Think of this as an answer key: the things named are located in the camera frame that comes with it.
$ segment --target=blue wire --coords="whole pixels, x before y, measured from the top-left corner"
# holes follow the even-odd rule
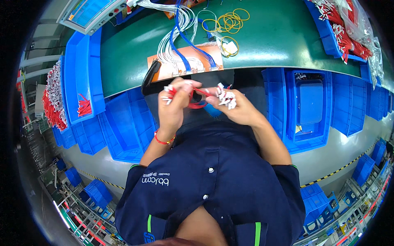
[[[209,62],[209,64],[211,65],[211,68],[216,68],[216,63],[215,63],[215,61],[214,61],[214,59],[212,58],[212,56],[210,55],[210,54],[208,54],[208,53],[206,53],[204,50],[200,50],[199,48],[197,48],[196,46],[194,46],[186,37],[185,37],[185,35],[183,35],[183,33],[181,32],[181,30],[180,30],[180,27],[179,27],[179,20],[178,20],[178,14],[179,14],[179,8],[180,8],[180,0],[177,0],[177,3],[176,3],[176,5],[177,5],[177,16],[176,16],[176,18],[175,18],[175,24],[176,24],[176,26],[177,26],[177,28],[178,28],[178,30],[179,30],[179,34],[180,34],[180,36],[194,49],[194,50],[196,50],[197,52],[199,52],[202,56],[204,56],[207,60],[208,60],[208,62]]]
[[[177,26],[179,26],[179,23],[177,23],[178,21],[178,13],[179,13],[179,9],[177,9],[177,16],[175,17],[175,23],[176,25],[174,26],[174,28],[171,30],[171,34],[170,34],[170,45],[171,48],[175,51],[175,53],[182,59],[183,64],[185,65],[185,69],[186,71],[191,71],[191,67],[190,67],[190,63],[189,61],[186,59],[186,57],[184,55],[182,55],[179,50],[175,47],[174,42],[173,42],[173,34],[175,31],[175,28]]]

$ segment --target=printed logo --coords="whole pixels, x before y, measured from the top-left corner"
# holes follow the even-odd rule
[[[167,185],[169,184],[168,179],[163,179],[163,178],[155,178],[155,177],[148,177],[148,178],[142,178],[141,181],[143,183],[154,183],[157,185],[159,183],[160,185]]]
[[[154,242],[154,235],[149,233],[149,232],[144,232],[144,242],[145,244],[150,243],[150,242]]]

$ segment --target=red string bracelet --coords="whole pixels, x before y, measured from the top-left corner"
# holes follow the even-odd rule
[[[156,141],[157,141],[159,144],[171,144],[171,142],[174,141],[175,137],[177,136],[177,135],[175,134],[174,137],[171,138],[170,141],[168,141],[168,142],[162,142],[162,141],[160,141],[160,140],[157,139],[157,131],[158,131],[158,130],[159,130],[159,129],[157,129],[157,130],[154,132],[154,139],[156,139]]]

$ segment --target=green workbench surface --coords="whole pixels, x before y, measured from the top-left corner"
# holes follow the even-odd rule
[[[302,0],[259,0],[210,1],[208,10],[217,17],[236,8],[249,11],[250,19],[234,35],[239,54],[225,58],[225,69],[245,67],[298,67],[335,71],[360,76],[358,62],[349,60],[345,65],[341,59],[334,59],[324,51],[316,25]],[[195,14],[206,7],[205,3],[193,8]],[[242,18],[246,13],[239,10]],[[199,18],[213,18],[202,12]],[[161,11],[140,19],[132,24],[127,22],[113,27],[103,26],[101,42],[101,78],[104,96],[140,86],[148,71],[147,57],[155,55],[163,36],[174,26],[174,20]],[[188,31],[191,38],[192,28]],[[207,42],[206,33],[199,25],[195,44]],[[178,37],[177,48],[187,46]]]

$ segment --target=clear plastic bag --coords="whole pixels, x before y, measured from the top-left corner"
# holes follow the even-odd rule
[[[367,14],[359,2],[357,0],[351,0],[351,4],[353,4],[352,11],[346,0],[330,1],[337,6],[337,10],[344,20],[346,32],[349,37],[372,51],[374,49],[374,32],[372,31]],[[349,18],[349,11],[354,14],[354,23]]]
[[[372,52],[374,55],[368,58],[368,63],[371,71],[372,85],[375,89],[377,78],[379,78],[381,83],[385,78],[385,73],[383,72],[382,51],[380,49],[380,43],[377,37],[374,37],[374,48],[372,49]]]

